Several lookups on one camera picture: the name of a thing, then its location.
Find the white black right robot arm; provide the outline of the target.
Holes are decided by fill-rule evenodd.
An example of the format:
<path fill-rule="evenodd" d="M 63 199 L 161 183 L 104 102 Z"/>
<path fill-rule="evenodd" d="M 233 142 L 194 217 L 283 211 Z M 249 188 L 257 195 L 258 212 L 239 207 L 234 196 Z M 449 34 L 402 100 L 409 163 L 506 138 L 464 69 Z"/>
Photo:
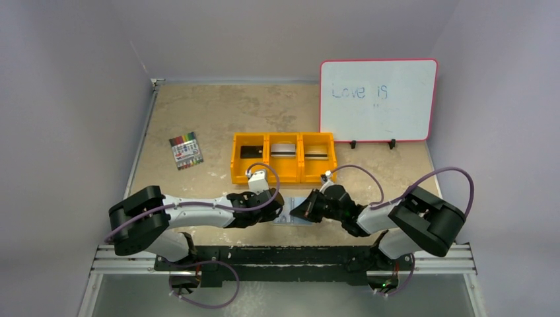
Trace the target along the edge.
<path fill-rule="evenodd" d="M 312 190 L 290 215 L 312 223 L 338 221 L 354 237 L 378 233 L 370 258 L 380 269 L 416 251 L 445 257 L 466 222 L 463 211 L 420 187 L 395 203 L 371 209 L 355 203 L 342 185 L 327 185 Z"/>

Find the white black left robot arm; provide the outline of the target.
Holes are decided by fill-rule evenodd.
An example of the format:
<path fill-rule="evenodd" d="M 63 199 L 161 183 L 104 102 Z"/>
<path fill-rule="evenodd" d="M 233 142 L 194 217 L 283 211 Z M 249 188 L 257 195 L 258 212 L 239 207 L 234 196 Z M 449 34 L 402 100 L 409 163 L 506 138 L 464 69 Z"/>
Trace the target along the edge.
<path fill-rule="evenodd" d="M 111 231 L 104 241 L 114 245 L 118 256 L 150 252 L 188 270 L 196 264 L 197 252 L 191 235 L 175 228 L 245 229 L 276 219 L 283 206 L 275 188 L 196 201 L 147 186 L 109 209 Z"/>

